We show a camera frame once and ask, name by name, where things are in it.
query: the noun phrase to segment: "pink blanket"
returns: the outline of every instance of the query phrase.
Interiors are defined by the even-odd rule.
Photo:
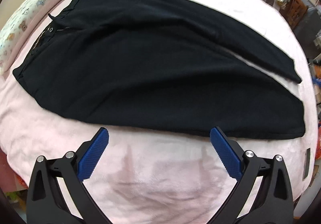
[[[300,45],[280,14],[261,0],[193,1],[247,24],[295,60],[296,71],[303,80],[300,85],[266,73],[303,101],[304,137],[283,141],[238,139],[238,142],[244,150],[253,150],[260,157],[272,158],[281,154],[296,199],[309,185],[317,143],[314,93]],[[63,0],[48,11],[55,16],[70,2]],[[46,17],[39,23],[9,73],[0,78],[0,146],[8,155],[10,166],[26,183],[29,183],[37,156],[45,155],[47,159],[62,157],[91,139],[100,127],[64,119],[42,109],[12,75],[12,70],[22,63],[49,22]],[[207,223],[235,184],[208,138],[130,127],[105,127],[110,133],[110,143],[92,177],[84,184],[115,224]],[[311,148],[309,176],[302,180],[307,148]],[[241,214],[250,209],[258,188],[259,182],[256,182]],[[77,215],[63,185],[62,192],[71,212]]]

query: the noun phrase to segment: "printed pillowcase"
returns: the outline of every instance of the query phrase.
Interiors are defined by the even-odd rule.
[[[25,0],[0,31],[0,75],[5,72],[12,49],[28,24],[49,0]]]

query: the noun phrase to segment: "black pants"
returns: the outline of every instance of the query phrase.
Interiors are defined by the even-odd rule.
[[[225,47],[296,82],[262,36],[188,0],[73,0],[13,71],[40,106],[89,123],[303,136],[303,104]]]

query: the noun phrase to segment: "blue gripper pad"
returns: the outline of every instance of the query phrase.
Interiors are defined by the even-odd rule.
[[[108,131],[103,129],[78,163],[77,177],[81,182],[90,178],[108,142]]]
[[[227,140],[219,132],[218,129],[213,128],[210,133],[211,143],[219,155],[225,169],[230,177],[239,181],[242,177],[242,162],[233,151]]]

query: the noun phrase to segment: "metal screw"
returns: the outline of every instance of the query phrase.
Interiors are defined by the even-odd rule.
[[[41,155],[37,158],[37,162],[43,162],[44,159],[44,156]]]
[[[276,158],[277,161],[282,161],[283,160],[281,155],[277,155],[275,158]]]
[[[249,157],[249,158],[252,158],[252,157],[254,156],[254,152],[252,152],[252,151],[246,151],[246,152],[245,152],[245,155],[246,155],[247,157]]]
[[[75,153],[73,151],[69,151],[66,153],[66,158],[71,159],[74,156],[74,154]]]

